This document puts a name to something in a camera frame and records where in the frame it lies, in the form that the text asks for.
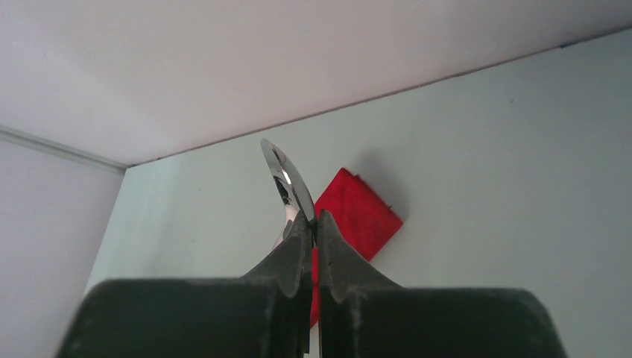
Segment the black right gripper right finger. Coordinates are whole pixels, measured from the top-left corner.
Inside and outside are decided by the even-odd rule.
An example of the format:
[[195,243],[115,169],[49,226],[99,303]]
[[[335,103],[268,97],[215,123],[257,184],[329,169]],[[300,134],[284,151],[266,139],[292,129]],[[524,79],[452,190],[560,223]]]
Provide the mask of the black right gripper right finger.
[[322,357],[564,357],[548,310],[512,288],[405,288],[318,220]]

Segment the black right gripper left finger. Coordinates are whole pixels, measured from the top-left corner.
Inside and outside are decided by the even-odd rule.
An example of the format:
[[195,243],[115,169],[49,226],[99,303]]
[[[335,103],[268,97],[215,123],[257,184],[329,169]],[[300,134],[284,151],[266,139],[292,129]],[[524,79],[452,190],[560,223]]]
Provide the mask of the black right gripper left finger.
[[310,350],[312,229],[237,278],[106,280],[80,303],[58,357],[303,357]]

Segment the red cloth napkin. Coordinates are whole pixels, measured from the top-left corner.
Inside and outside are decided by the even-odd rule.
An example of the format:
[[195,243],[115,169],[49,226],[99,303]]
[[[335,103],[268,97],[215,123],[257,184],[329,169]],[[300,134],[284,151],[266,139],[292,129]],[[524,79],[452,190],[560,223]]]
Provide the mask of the red cloth napkin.
[[341,168],[315,203],[332,214],[343,238],[372,260],[402,227],[402,219],[360,176]]

